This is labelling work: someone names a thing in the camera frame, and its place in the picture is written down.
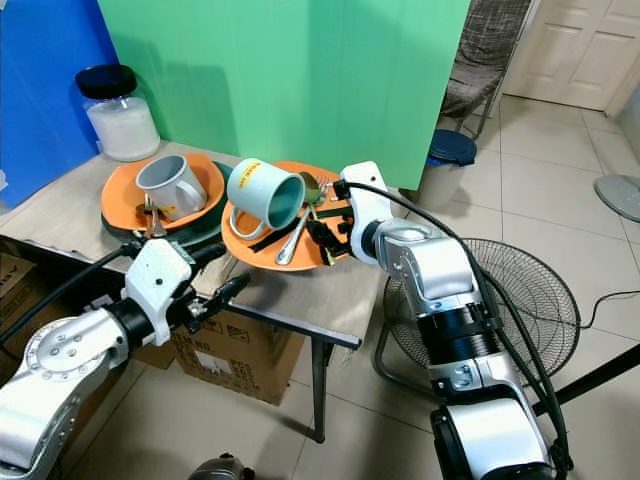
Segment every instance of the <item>green backdrop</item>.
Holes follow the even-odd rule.
[[[415,187],[469,0],[99,0],[163,138]]]

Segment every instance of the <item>black pole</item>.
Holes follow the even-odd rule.
[[[573,400],[638,365],[640,365],[640,344],[558,390],[556,392],[558,402],[562,404]],[[546,413],[544,405],[540,402],[533,406],[533,411],[536,415]]]

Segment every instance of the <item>trash can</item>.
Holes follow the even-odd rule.
[[[478,147],[466,135],[436,130],[418,187],[416,204],[426,210],[445,208],[460,185],[464,167],[473,165]]]

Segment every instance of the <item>orange plate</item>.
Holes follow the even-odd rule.
[[[167,230],[184,227],[197,220],[222,198],[224,193],[224,178],[220,169],[203,153],[185,153],[184,157],[207,192],[207,203],[202,210],[186,217],[170,222],[161,217],[160,221]],[[109,225],[125,230],[146,230],[144,218],[136,214],[136,206],[144,203],[144,191],[136,186],[136,177],[142,167],[155,159],[122,165],[116,168],[102,189],[102,214]]]
[[[340,180],[339,175],[336,175],[329,170],[324,170],[312,165],[306,165],[304,163],[275,162],[274,165],[282,168],[283,170],[287,170],[288,172],[309,172],[316,179],[327,177],[331,182]],[[340,202],[332,202],[332,197],[335,197],[333,188],[329,189],[327,199],[322,205],[316,208],[316,211],[321,212],[323,210],[332,210],[334,208],[343,208],[349,206],[349,203],[346,200]],[[280,251],[284,243],[287,241],[287,238],[289,238],[290,234],[285,235],[283,238],[281,238],[277,242],[272,243],[263,250],[254,252],[249,247],[269,235],[272,230],[267,229],[260,238],[254,240],[242,240],[241,238],[238,238],[236,234],[233,233],[233,230],[231,230],[231,225],[229,224],[229,217],[231,216],[232,209],[233,205],[231,205],[231,202],[227,202],[227,205],[224,207],[224,212],[222,212],[222,240],[227,246],[227,249],[238,260],[248,263],[249,265],[253,265],[254,267],[264,268],[267,270],[278,270],[281,272],[310,270],[312,268],[321,267],[324,265],[324,263],[322,263],[322,257],[320,256],[320,249],[318,245],[313,243],[313,240],[311,240],[311,236],[306,229],[302,232],[302,235],[300,235],[300,241],[298,242],[298,246],[293,255],[293,259],[291,260],[291,263],[289,265],[278,265],[276,263],[276,255]],[[304,207],[300,210],[298,216],[301,216],[302,212],[304,212]],[[338,216],[323,218],[321,219],[321,221],[329,226],[331,231],[333,231],[333,233],[337,235],[341,242],[347,241],[346,235],[338,233],[338,224],[342,223],[342,217]],[[250,232],[257,225],[257,218],[252,217],[248,213],[238,214],[238,228],[240,229],[240,231]]]

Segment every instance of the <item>white door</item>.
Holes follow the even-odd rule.
[[[604,109],[640,55],[640,0],[542,0],[504,92]]]

